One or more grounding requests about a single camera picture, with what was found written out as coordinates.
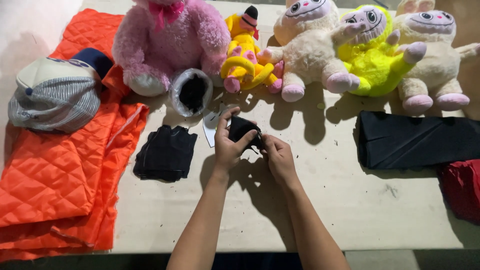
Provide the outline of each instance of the plastic bag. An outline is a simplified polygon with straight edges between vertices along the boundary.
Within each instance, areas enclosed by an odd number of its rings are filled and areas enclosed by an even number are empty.
[[[203,98],[202,98],[202,105],[200,106],[200,108],[198,108],[197,111],[187,108],[187,106],[185,106],[185,104],[183,104],[180,101],[180,93],[182,91],[183,86],[189,80],[193,79],[195,75],[197,75],[199,78],[201,78],[204,81],[204,86],[206,88],[205,94],[203,95]],[[196,68],[190,68],[180,74],[175,75],[170,87],[171,89],[169,91],[168,97],[173,106],[173,109],[181,116],[192,117],[192,116],[200,115],[202,111],[205,110],[205,108],[210,103],[210,100],[212,99],[212,94],[213,94],[212,80],[207,76],[207,74],[205,74],[203,71]]]

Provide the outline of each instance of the plush toy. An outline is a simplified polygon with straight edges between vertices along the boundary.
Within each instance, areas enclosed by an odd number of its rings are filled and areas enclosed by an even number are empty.
[[[394,29],[400,30],[400,49],[423,41],[427,52],[423,60],[408,72],[398,85],[405,110],[422,113],[435,102],[445,111],[458,110],[469,103],[456,77],[460,62],[480,51],[478,43],[452,48],[456,34],[452,15],[433,10],[434,0],[403,0],[394,18]]]
[[[174,73],[201,68],[216,85],[230,33],[202,0],[134,0],[115,35],[112,54],[125,84],[142,96],[164,93]]]
[[[348,73],[336,55],[337,49],[365,29],[363,22],[340,25],[338,9],[331,0],[288,0],[287,10],[274,26],[282,47],[267,47],[257,57],[269,63],[285,62],[285,101],[302,98],[305,85],[313,81],[322,82],[332,93],[352,91],[360,80]]]
[[[360,6],[344,14],[340,22],[367,24],[366,31],[338,49],[338,56],[347,70],[360,79],[359,88],[351,91],[352,94],[378,97],[393,91],[402,76],[425,55],[427,46],[423,42],[415,42],[404,52],[396,52],[400,31],[392,32],[392,17],[380,6]]]
[[[282,79],[273,74],[274,66],[268,63],[264,67],[256,58],[260,48],[252,37],[258,40],[257,17],[257,9],[250,6],[245,13],[233,14],[225,20],[232,41],[221,77],[225,79],[223,85],[230,93],[251,89],[260,83],[264,83],[271,93],[281,90]]]

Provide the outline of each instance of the yellow plush toy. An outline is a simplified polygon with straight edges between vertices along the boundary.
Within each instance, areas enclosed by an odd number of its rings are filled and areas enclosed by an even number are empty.
[[[281,73],[283,63],[274,67],[272,64],[263,66],[257,61],[260,48],[253,41],[253,37],[258,39],[257,17],[257,9],[250,6],[245,13],[234,14],[225,20],[232,41],[220,76],[225,79],[223,85],[230,93],[251,89],[260,83],[264,83],[271,93],[279,92],[282,87],[282,79],[274,73]]]
[[[340,20],[344,24],[367,24],[367,30],[338,49],[348,72],[360,79],[359,88],[352,94],[378,97],[391,92],[425,55],[427,48],[423,42],[398,49],[400,32],[392,32],[392,17],[380,6],[359,6]]]

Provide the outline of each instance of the pink teddy bear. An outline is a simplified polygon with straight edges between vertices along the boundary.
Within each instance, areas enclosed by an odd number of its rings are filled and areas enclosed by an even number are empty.
[[[123,80],[139,95],[168,91],[176,72],[198,68],[222,86],[220,68],[230,32],[203,0],[133,0],[115,35],[112,54]]]

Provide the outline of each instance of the table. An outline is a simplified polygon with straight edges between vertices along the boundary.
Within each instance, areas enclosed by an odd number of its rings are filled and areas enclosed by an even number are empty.
[[[227,17],[249,4],[209,1]],[[130,0],[84,0],[83,8],[125,14]],[[274,44],[273,24],[285,9],[255,5],[260,39]],[[301,182],[320,218],[342,250],[479,248],[480,227],[457,220],[447,210],[434,171],[371,171],[357,160],[356,116],[361,110],[405,114],[398,93],[381,98],[336,95],[311,84],[303,99],[286,103],[266,88],[226,93],[214,91],[210,109],[220,102],[240,105],[241,117],[256,120],[263,132],[292,146]],[[133,96],[151,113],[136,152],[118,188],[118,218],[112,253],[169,253],[188,222],[208,180],[214,150],[204,136],[202,118],[177,115],[166,97]],[[318,103],[326,109],[317,108]],[[435,109],[428,115],[441,115]],[[463,116],[461,111],[443,116]],[[134,157],[147,135],[163,124],[197,133],[188,179],[175,183],[140,181]],[[225,201],[218,252],[294,251],[294,238],[282,193],[260,155],[246,151],[232,172]]]

